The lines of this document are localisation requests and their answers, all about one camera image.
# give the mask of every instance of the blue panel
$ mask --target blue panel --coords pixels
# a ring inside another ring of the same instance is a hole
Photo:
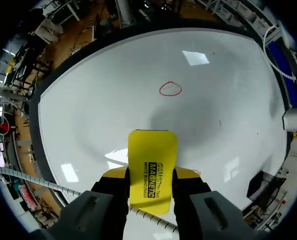
[[[292,76],[292,70],[290,68],[290,65],[289,65],[286,57],[284,56],[282,50],[280,49],[280,47],[275,42],[271,42],[268,45],[268,48],[276,60],[277,67],[286,75]],[[297,108],[297,87],[296,87],[296,84],[291,79],[288,79],[286,77],[283,77],[283,78],[284,78],[284,82],[285,82],[285,85],[287,88],[290,104],[294,108]]]

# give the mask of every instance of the red circle drawing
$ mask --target red circle drawing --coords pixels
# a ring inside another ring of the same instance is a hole
[[[172,93],[172,94],[165,94],[162,92],[162,89],[166,86],[166,85],[176,85],[177,87],[179,87],[179,91]],[[179,95],[182,92],[182,87],[180,85],[178,85],[177,83],[173,82],[173,81],[168,81],[166,83],[164,83],[160,88],[159,88],[159,94],[166,96],[166,97],[174,97]]]

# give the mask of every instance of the red object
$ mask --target red object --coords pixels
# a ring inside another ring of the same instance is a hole
[[[3,123],[0,125],[0,134],[6,134],[10,131],[11,125]]]
[[[166,85],[175,85],[177,87],[179,87],[179,91],[178,92],[175,92],[175,93],[172,93],[172,94],[165,94],[162,92],[163,88],[166,86]],[[160,88],[159,88],[159,94],[163,95],[163,96],[166,96],[166,97],[173,97],[173,96],[177,96],[179,95],[180,93],[182,92],[182,87],[180,85],[178,85],[177,83],[173,82],[173,81],[168,81],[166,83],[164,83]]]
[[[20,185],[18,187],[19,191],[21,192],[21,195],[23,196],[23,199],[25,200],[27,206],[32,209],[35,210],[35,208],[38,206],[36,204],[36,202],[34,201],[30,191],[28,190],[27,186],[25,185]]]

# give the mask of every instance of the yellow whiteboard eraser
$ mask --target yellow whiteboard eraser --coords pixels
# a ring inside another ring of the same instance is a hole
[[[128,136],[130,205],[159,215],[169,212],[177,136],[171,131],[135,130]]]

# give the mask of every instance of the white tube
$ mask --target white tube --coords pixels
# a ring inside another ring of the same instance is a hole
[[[269,59],[269,57],[267,55],[267,51],[266,51],[266,47],[265,47],[266,38],[267,38],[267,35],[268,35],[269,31],[271,31],[272,29],[274,29],[276,27],[277,27],[276,25],[270,26],[266,30],[265,34],[264,34],[264,37],[263,37],[263,52],[264,52],[264,55],[265,55],[266,59],[268,60],[269,64],[272,66],[272,68],[274,68],[279,74],[281,74],[282,76],[284,76],[287,79],[296,80],[297,78],[295,76],[289,76],[289,75],[285,74],[284,72],[282,72],[277,66],[275,66],[274,63],[271,62],[271,60]]]
[[[7,168],[7,167],[0,167],[0,174],[6,174],[6,175],[17,177],[19,179],[24,179],[26,181],[29,181],[29,182],[32,182],[35,184],[39,184],[39,185],[48,187],[50,189],[54,189],[56,191],[70,194],[73,196],[78,197],[79,195],[81,195],[81,193],[78,191],[71,190],[67,187],[63,187],[63,186],[57,185],[57,184],[49,182],[49,181],[45,181],[43,179],[33,177],[33,176],[27,175],[27,174],[19,172],[19,171],[15,171],[15,170]]]
[[[57,185],[57,184],[49,182],[49,181],[45,181],[45,180],[37,178],[37,177],[27,175],[27,174],[19,172],[19,171],[15,171],[15,170],[7,168],[7,167],[0,167],[0,174],[6,174],[6,175],[17,177],[19,179],[24,179],[26,181],[29,181],[29,182],[32,182],[35,184],[39,184],[39,185],[48,187],[50,189],[54,189],[56,191],[70,194],[73,196],[78,197],[79,195],[81,195],[81,193],[78,191],[71,190],[69,188]],[[147,219],[151,223],[155,223],[156,225],[163,227],[165,230],[168,230],[174,234],[179,233],[178,226],[176,226],[175,224],[173,224],[169,221],[166,221],[166,220],[164,220],[158,216],[155,216],[153,214],[150,214],[146,211],[136,209],[132,206],[128,206],[128,209],[129,209],[130,213],[136,214],[137,216],[141,216],[143,219]]]

